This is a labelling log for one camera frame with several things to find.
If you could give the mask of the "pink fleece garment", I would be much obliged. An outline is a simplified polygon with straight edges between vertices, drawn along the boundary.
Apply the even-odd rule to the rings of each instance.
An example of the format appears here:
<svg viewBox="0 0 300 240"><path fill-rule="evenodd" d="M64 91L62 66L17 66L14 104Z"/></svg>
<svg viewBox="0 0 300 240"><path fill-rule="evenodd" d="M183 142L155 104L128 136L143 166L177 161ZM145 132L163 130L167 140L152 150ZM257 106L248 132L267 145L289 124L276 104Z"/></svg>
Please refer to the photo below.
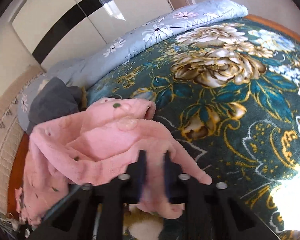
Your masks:
<svg viewBox="0 0 300 240"><path fill-rule="evenodd" d="M201 170L170 131L154 121L154 102L102 98L86 111L34 127L25 159L23 186L16 190L22 220L38 225L51 207L69 192L69 184L95 186L110 182L147 155L146 183L138 208L168 219L183 207L171 205L164 187L164 154L203 184L211 177Z"/></svg>

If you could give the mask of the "mustard yellow knit garment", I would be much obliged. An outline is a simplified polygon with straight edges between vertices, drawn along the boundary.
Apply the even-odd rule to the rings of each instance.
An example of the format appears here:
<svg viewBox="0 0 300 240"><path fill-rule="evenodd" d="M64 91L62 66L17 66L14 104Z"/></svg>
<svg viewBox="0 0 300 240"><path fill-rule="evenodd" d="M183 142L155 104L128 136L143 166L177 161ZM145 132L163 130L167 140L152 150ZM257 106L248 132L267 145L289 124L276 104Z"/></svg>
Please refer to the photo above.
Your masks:
<svg viewBox="0 0 300 240"><path fill-rule="evenodd" d="M80 111L85 111L88 107L87 92L85 87L81 87L81 92L81 100L78 107Z"/></svg>

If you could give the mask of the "dark grey hoodie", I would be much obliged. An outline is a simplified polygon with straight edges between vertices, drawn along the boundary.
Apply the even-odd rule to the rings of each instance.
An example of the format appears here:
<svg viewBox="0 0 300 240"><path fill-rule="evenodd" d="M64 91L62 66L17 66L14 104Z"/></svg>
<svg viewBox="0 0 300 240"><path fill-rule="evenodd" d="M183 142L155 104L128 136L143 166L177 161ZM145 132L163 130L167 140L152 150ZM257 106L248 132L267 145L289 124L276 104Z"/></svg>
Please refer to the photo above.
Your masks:
<svg viewBox="0 0 300 240"><path fill-rule="evenodd" d="M26 133L43 122L80 112L81 87L66 86L59 78L53 77L39 91L30 106L29 126Z"/></svg>

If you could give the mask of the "teal floral blanket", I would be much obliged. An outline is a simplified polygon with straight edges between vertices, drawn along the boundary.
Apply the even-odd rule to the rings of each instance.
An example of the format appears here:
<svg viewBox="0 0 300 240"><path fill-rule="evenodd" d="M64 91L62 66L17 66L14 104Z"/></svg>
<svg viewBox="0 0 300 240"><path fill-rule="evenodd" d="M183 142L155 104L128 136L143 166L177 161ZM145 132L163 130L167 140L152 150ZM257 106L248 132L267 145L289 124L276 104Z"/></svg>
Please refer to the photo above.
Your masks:
<svg viewBox="0 0 300 240"><path fill-rule="evenodd" d="M144 98L215 183L281 239L300 238L300 40L247 18L147 48L88 90Z"/></svg>

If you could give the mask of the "beige quilted headboard cover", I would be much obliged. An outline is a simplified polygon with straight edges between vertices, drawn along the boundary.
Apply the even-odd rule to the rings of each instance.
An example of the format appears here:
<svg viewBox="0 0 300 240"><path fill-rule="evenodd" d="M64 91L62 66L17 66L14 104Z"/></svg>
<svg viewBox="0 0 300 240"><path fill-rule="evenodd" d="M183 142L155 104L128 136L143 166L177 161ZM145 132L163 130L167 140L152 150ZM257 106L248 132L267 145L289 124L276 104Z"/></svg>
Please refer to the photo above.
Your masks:
<svg viewBox="0 0 300 240"><path fill-rule="evenodd" d="M11 170L24 135L17 117L18 99L23 89L42 72L39 67L30 66L0 97L0 213L2 214L7 213Z"/></svg>

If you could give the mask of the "blue floral pillow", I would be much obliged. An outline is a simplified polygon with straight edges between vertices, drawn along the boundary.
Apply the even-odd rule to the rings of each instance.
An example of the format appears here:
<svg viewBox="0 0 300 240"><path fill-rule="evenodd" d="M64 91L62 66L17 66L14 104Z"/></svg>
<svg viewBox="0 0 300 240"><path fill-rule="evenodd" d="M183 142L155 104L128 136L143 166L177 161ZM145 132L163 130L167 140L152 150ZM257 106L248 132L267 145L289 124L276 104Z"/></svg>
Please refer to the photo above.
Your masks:
<svg viewBox="0 0 300 240"><path fill-rule="evenodd" d="M48 83L48 81L49 78L45 73L38 74L30 81L27 81L26 85L23 87L19 95L17 116L19 125L25 132L27 131L30 123L28 114L30 111L31 103L33 102L39 91L45 86L46 83Z"/></svg>

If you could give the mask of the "light blue floral quilt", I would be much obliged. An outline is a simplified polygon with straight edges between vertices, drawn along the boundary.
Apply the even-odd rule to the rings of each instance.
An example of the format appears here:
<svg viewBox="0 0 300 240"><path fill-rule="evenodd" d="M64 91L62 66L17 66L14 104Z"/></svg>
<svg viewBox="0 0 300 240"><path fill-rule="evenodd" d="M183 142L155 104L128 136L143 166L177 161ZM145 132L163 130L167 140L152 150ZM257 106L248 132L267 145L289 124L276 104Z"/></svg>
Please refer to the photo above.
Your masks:
<svg viewBox="0 0 300 240"><path fill-rule="evenodd" d="M223 20L244 17L248 9L230 0L210 0L159 16L115 39L95 54L63 61L52 67L42 84L52 78L66 85L89 88L118 66L170 37Z"/></svg>

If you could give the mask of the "white black wardrobe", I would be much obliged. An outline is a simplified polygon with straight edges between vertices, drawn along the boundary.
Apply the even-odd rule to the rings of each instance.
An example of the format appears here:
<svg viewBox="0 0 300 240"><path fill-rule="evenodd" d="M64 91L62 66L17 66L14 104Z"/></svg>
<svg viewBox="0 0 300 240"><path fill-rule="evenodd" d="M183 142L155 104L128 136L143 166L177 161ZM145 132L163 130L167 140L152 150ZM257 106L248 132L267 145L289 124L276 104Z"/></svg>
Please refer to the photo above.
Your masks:
<svg viewBox="0 0 300 240"><path fill-rule="evenodd" d="M24 0L12 27L45 70L115 48L126 32L172 11L168 0Z"/></svg>

